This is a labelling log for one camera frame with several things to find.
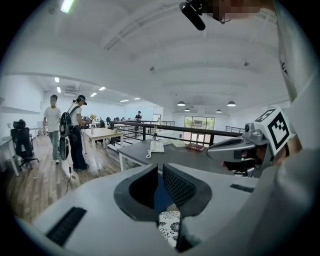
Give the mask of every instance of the jeans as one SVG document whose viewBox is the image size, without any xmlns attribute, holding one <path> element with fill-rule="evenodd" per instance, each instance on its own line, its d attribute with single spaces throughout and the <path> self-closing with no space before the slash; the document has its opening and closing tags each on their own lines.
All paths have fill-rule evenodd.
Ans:
<svg viewBox="0 0 320 256">
<path fill-rule="evenodd" d="M 55 130 L 53 132 L 49 132 L 49 138 L 51 140 L 51 144 L 53 147 L 52 158 L 53 158 L 53 160 L 58 160 L 59 159 L 59 152 L 58 152 L 59 131 Z"/>
<path fill-rule="evenodd" d="M 86 161 L 82 155 L 82 141 L 81 141 L 81 128 L 79 125 L 73 127 L 73 135 L 76 140 L 69 136 L 70 146 L 71 146 L 71 158 L 73 161 L 73 168 L 84 170 L 86 169 Z"/>
</svg>

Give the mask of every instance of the wooden floor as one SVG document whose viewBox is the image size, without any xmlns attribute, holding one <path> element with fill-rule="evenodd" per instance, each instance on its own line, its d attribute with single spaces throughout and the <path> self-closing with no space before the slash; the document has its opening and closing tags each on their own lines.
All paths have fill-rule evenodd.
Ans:
<svg viewBox="0 0 320 256">
<path fill-rule="evenodd" d="M 68 192 L 82 184 L 107 175 L 120 172 L 119 154 L 107 148 L 101 143 L 96 146 L 96 153 L 100 163 L 100 171 L 97 171 L 92 145 L 86 141 L 87 154 L 85 161 L 90 168 L 81 172 L 72 170 L 68 183 Z M 34 157 L 40 160 L 23 167 L 20 176 L 10 174 L 6 180 L 6 196 L 16 215 L 30 223 L 48 206 L 64 196 L 67 190 L 67 182 L 70 178 L 68 161 L 56 162 L 52 159 L 52 145 L 49 137 L 40 136 L 33 141 Z M 69 163 L 72 167 L 72 159 L 69 154 Z"/>
</svg>

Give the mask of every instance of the gray tabletop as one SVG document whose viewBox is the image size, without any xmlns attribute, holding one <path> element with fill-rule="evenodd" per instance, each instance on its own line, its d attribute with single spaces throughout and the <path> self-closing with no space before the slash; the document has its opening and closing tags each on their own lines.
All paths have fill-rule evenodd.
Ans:
<svg viewBox="0 0 320 256">
<path fill-rule="evenodd" d="M 151 140 L 147 139 L 130 146 L 118 148 L 117 151 L 144 165 L 158 164 L 160 170 L 162 170 L 163 164 L 170 163 L 211 173 L 234 175 L 232 171 L 221 167 L 220 160 L 209 158 L 207 148 L 198 152 L 169 144 L 164 146 L 164 153 L 152 153 L 151 159 L 147 159 L 146 155 L 148 154 L 147 150 L 150 149 L 150 143 Z"/>
</svg>

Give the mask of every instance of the ceiling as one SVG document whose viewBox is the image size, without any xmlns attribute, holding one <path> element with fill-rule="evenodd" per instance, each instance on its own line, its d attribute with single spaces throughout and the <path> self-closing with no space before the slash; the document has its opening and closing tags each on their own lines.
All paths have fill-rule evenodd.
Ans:
<svg viewBox="0 0 320 256">
<path fill-rule="evenodd" d="M 37 76 L 30 75 L 29 78 L 36 84 L 40 85 L 45 92 L 52 92 L 55 94 L 59 94 L 57 87 L 60 87 L 61 94 L 64 96 L 70 96 L 74 99 L 78 95 L 84 95 L 89 97 L 93 93 L 97 93 L 92 100 L 98 100 L 102 102 L 109 102 L 117 105 L 125 105 L 127 102 L 120 102 L 123 100 L 131 100 L 134 101 L 135 96 L 129 96 L 125 93 L 112 90 L 109 88 L 105 88 L 100 91 L 100 85 L 90 83 L 88 81 L 74 80 L 59 77 L 59 82 L 56 82 L 55 77 L 50 76 Z"/>
<path fill-rule="evenodd" d="M 62 1 L 52 0 L 35 13 L 21 36 L 28 37 L 23 44 L 29 40 L 38 45 L 34 52 L 56 47 L 86 60 L 93 72 L 87 68 L 75 75 L 79 61 L 46 72 L 79 80 L 61 80 L 61 86 L 87 95 L 101 86 L 112 90 L 112 97 L 97 91 L 100 100 L 140 97 L 177 112 L 184 110 L 177 102 L 184 101 L 189 108 L 229 114 L 289 98 L 279 68 L 274 13 L 263 9 L 224 25 L 204 15 L 206 30 L 198 31 L 180 12 L 181 2 L 75 0 L 70 12 L 63 13 Z M 41 73 L 41 61 L 38 68 L 20 66 L 14 71 Z M 46 86 L 57 87 L 52 79 Z M 229 101 L 237 107 L 227 107 Z"/>
</svg>

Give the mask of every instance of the red book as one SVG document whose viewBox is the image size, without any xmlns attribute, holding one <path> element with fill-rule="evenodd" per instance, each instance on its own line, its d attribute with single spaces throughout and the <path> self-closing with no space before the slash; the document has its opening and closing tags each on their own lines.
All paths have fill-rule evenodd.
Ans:
<svg viewBox="0 0 320 256">
<path fill-rule="evenodd" d="M 193 144 L 193 143 L 189 143 L 186 147 L 188 149 L 199 151 L 199 152 L 202 152 L 205 149 L 204 146 Z"/>
</svg>

